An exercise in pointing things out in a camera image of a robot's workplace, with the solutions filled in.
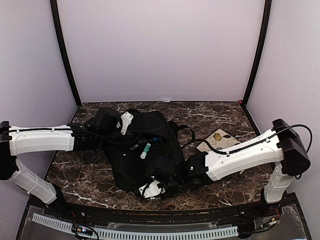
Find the white glue stick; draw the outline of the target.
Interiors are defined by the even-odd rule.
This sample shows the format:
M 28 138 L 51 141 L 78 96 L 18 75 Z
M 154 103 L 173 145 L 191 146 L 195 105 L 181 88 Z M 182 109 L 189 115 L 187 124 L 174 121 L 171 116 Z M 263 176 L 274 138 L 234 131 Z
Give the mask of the white glue stick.
M 148 152 L 149 152 L 150 148 L 151 148 L 151 144 L 150 144 L 150 143 L 147 143 L 147 144 L 145 145 L 145 147 L 144 147 L 144 149 L 143 149 L 143 151 L 142 151 L 141 155 L 140 155 L 140 158 L 141 158 L 141 159 L 143 159 L 143 160 L 144 160 L 144 159 L 146 158 L 146 156 L 147 156 L 147 154 L 148 154 Z

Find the black student backpack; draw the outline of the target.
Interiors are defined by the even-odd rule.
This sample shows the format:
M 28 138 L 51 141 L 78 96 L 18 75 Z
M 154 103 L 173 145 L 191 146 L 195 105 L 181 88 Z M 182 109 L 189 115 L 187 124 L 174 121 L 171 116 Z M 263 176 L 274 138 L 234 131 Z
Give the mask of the black student backpack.
M 178 133 L 189 126 L 168 121 L 159 111 L 141 112 L 119 144 L 103 148 L 118 189 L 150 189 L 152 182 L 164 193 L 187 182 L 187 167 Z

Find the blue capped black marker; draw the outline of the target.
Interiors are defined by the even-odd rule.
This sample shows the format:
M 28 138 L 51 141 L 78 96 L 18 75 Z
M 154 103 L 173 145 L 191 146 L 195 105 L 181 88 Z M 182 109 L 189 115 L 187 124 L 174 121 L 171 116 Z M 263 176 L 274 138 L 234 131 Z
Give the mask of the blue capped black marker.
M 148 143 L 152 143 L 152 142 L 159 142 L 161 139 L 162 138 L 159 137 L 159 136 L 154 136 L 154 137 L 141 139 L 135 145 L 129 147 L 129 150 L 132 151 L 132 150 L 138 148 L 140 145 L 143 145 L 143 144 L 148 144 Z

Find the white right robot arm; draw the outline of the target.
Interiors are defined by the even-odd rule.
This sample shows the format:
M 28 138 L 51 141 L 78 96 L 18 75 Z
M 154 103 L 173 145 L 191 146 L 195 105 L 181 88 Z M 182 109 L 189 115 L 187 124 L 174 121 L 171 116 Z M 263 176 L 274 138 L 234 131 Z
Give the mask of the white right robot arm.
M 271 178 L 262 190 L 263 200 L 255 205 L 255 213 L 266 217 L 275 208 L 294 178 L 300 178 L 310 166 L 309 147 L 304 147 L 295 128 L 279 118 L 261 135 L 223 150 L 192 155 L 186 162 L 184 186 L 202 187 L 224 177 L 260 165 L 274 163 Z

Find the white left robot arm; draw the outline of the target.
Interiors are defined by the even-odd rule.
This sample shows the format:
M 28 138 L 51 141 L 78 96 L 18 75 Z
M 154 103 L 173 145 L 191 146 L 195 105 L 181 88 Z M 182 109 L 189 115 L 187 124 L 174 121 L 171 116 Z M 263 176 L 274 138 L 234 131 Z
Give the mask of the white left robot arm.
M 139 134 L 128 131 L 121 121 L 97 124 L 92 120 L 53 127 L 17 127 L 8 121 L 0 124 L 0 179 L 14 183 L 28 194 L 50 206 L 60 218 L 67 218 L 70 206 L 60 188 L 28 169 L 18 155 L 64 151 L 98 150 L 103 144 L 127 146 L 137 142 Z

